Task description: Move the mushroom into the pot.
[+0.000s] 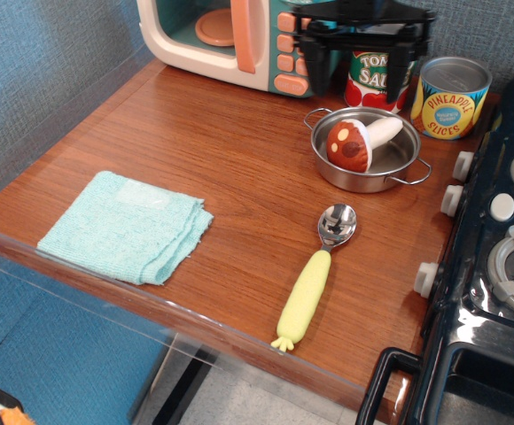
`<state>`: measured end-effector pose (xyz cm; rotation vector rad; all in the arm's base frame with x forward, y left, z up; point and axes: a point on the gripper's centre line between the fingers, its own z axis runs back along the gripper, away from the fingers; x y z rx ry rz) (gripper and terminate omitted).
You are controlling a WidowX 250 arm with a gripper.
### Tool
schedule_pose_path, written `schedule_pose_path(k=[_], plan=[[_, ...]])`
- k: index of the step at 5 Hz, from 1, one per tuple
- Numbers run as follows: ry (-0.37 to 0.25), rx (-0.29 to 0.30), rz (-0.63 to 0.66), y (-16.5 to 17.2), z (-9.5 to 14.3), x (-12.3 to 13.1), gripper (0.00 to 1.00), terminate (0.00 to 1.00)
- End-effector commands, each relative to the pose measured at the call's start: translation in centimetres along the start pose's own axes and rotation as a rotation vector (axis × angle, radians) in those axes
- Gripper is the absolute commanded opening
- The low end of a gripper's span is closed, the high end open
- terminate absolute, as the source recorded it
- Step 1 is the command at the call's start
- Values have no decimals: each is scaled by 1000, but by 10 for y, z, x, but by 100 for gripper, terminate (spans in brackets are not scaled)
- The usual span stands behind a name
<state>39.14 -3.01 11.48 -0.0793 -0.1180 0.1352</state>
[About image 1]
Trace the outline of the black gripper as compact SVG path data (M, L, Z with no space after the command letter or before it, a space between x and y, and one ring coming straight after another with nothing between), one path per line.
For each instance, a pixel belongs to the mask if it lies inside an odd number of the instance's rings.
M316 96L323 97L330 86L333 51L375 51L389 57L389 104L409 85L414 60L427 52L436 19L435 12L398 1L327 1L295 5L292 12L297 18L297 45Z

